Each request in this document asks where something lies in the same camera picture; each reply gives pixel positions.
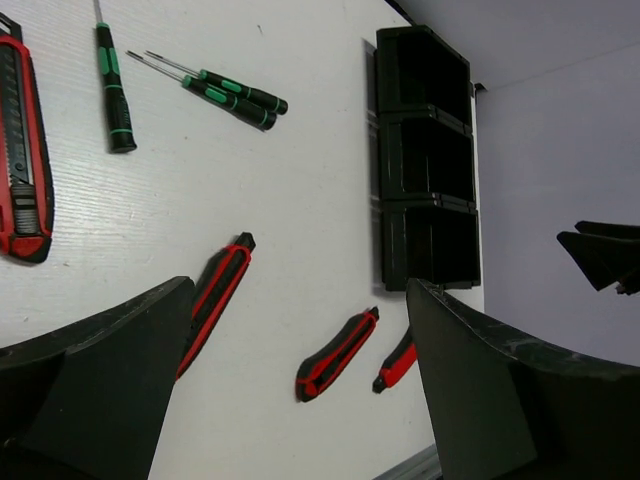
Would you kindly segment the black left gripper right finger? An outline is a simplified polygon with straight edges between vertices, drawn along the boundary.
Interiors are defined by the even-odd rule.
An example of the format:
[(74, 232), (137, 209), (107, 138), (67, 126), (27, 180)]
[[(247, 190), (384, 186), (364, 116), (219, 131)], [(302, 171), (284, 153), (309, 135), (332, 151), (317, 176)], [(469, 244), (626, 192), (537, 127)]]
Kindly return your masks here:
[(639, 370), (477, 311), (424, 280), (408, 316), (447, 479), (635, 479)]

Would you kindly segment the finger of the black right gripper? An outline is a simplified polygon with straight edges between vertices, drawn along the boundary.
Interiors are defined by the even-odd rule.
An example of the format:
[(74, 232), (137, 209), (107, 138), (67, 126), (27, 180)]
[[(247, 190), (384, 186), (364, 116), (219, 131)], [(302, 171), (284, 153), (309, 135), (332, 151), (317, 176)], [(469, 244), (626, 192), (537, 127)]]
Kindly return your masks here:
[(618, 294), (639, 292), (639, 227), (580, 221), (556, 239), (596, 291), (616, 283)]

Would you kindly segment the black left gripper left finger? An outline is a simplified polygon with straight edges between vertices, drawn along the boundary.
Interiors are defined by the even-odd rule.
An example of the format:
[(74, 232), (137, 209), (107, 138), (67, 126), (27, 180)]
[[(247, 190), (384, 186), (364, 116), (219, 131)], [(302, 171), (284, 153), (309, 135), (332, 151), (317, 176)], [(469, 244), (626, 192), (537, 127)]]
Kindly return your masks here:
[(4, 479), (145, 479), (191, 322), (174, 277), (1, 350)]

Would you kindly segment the red black utility knife small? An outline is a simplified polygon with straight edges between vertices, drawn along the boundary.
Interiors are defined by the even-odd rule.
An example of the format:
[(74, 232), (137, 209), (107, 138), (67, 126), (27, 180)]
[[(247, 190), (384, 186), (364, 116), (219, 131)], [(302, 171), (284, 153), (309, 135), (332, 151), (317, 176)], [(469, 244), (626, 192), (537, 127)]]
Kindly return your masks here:
[(408, 328), (394, 350), (383, 361), (372, 391), (376, 394), (395, 386), (412, 367), (417, 359), (411, 328)]

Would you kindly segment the red black utility knife long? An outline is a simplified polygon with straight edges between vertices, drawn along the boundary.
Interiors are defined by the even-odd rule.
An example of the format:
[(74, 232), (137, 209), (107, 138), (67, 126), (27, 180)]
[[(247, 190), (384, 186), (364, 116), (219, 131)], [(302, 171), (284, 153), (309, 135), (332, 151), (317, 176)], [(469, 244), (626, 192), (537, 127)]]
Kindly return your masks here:
[(176, 379), (189, 369), (243, 279), (256, 247), (250, 232), (242, 232), (207, 262), (196, 282), (190, 330)]

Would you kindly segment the large red black utility knife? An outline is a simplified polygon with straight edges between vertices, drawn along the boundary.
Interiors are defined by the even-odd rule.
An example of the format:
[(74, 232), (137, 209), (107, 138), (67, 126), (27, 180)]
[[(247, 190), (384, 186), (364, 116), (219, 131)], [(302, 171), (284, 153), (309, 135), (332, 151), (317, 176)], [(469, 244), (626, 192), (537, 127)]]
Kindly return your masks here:
[(29, 264), (51, 248), (54, 188), (33, 61), (1, 16), (1, 253)]

